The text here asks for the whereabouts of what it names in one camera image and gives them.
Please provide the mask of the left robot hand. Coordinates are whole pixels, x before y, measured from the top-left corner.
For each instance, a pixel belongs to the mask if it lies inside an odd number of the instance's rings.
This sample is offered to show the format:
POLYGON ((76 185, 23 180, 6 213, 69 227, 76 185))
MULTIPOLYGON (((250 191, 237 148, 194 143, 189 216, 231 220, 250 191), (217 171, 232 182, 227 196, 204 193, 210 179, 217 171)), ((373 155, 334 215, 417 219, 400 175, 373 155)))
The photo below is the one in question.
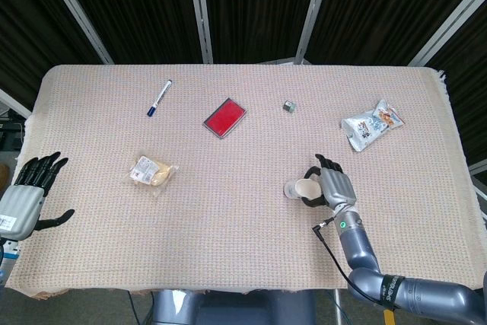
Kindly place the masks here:
POLYGON ((58 218, 42 219, 41 211, 60 170, 67 164, 57 151, 42 158, 30 159, 1 198, 1 242, 24 241, 35 231, 65 224, 73 209, 58 218))

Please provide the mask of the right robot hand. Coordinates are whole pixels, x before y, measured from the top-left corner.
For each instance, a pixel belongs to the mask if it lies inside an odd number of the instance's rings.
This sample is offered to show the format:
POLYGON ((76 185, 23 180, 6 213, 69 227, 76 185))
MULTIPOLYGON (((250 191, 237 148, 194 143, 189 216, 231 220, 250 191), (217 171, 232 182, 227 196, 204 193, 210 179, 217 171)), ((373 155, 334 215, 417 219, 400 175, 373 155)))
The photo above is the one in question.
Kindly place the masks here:
POLYGON ((356 201, 355 191, 349 177, 343 172, 342 167, 321 154, 315 154, 320 166, 310 167, 304 175, 305 180, 317 183, 320 192, 301 197, 306 206, 327 206, 336 211, 342 206, 353 206, 356 201))

